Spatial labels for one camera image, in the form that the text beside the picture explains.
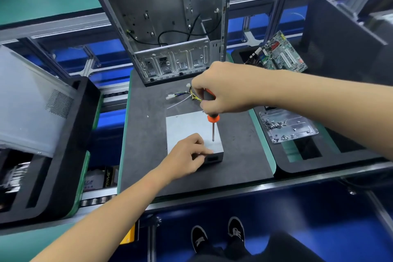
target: black sneaker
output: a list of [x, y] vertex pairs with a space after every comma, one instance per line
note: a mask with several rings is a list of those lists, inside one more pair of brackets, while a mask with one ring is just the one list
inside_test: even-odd
[[195, 253], [197, 253], [198, 248], [207, 241], [208, 236], [201, 226], [196, 225], [191, 229], [191, 243], [193, 244]]
[[242, 222], [236, 217], [232, 216], [228, 222], [228, 235], [237, 236], [244, 242], [244, 227]]

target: gray work mat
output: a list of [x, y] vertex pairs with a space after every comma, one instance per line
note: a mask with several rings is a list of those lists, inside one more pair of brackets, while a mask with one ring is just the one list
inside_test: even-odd
[[[167, 155], [167, 116], [200, 111], [199, 101], [191, 98], [174, 106], [188, 95], [166, 100], [168, 94], [187, 90], [191, 79], [145, 87], [132, 72], [128, 124], [123, 147], [121, 191], [140, 180]], [[224, 159], [203, 166], [194, 174], [175, 180], [157, 196], [174, 195], [227, 185], [266, 180], [273, 177], [268, 160], [248, 112], [220, 114], [217, 123]]]

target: person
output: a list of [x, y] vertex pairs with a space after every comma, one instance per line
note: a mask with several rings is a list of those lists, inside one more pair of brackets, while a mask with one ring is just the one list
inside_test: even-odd
[[[387, 159], [393, 159], [390, 137], [393, 132], [393, 87], [229, 62], [214, 62], [192, 80], [192, 87], [202, 98], [204, 89], [215, 94], [214, 101], [200, 104], [206, 114], [240, 112], [261, 105], [279, 107], [319, 121]], [[107, 261], [155, 195], [171, 181], [195, 172], [204, 162], [204, 155], [210, 153], [197, 133], [179, 141], [160, 165], [77, 222], [32, 261]], [[111, 220], [109, 227], [102, 225], [107, 220]], [[194, 227], [192, 243], [198, 254], [193, 260], [320, 259], [283, 233], [272, 236], [262, 254], [250, 256], [244, 247], [243, 226], [237, 218], [229, 221], [228, 234], [231, 242], [223, 253], [209, 244], [201, 227]]]

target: shoelace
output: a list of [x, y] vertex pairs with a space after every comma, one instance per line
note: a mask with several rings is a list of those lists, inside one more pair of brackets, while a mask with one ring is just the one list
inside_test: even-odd
[[237, 237], [240, 237], [240, 239], [242, 239], [242, 234], [240, 233], [240, 231], [237, 228], [233, 228], [232, 233], [233, 233], [233, 236], [236, 235]]
[[197, 239], [197, 241], [195, 242], [196, 246], [198, 246], [202, 241], [205, 241], [203, 236]]

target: hand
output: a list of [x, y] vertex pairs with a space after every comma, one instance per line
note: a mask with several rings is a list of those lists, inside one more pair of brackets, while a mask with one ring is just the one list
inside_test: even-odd
[[195, 133], [177, 142], [157, 169], [171, 182], [194, 173], [203, 164], [205, 155], [212, 153], [213, 150], [204, 146], [202, 137]]
[[268, 93], [259, 85], [269, 88], [273, 85], [271, 73], [260, 67], [215, 61], [210, 68], [192, 80], [192, 87], [203, 99], [203, 90], [209, 89], [214, 93], [214, 101], [202, 101], [200, 106], [206, 114], [225, 112], [242, 112], [255, 106], [268, 105]]

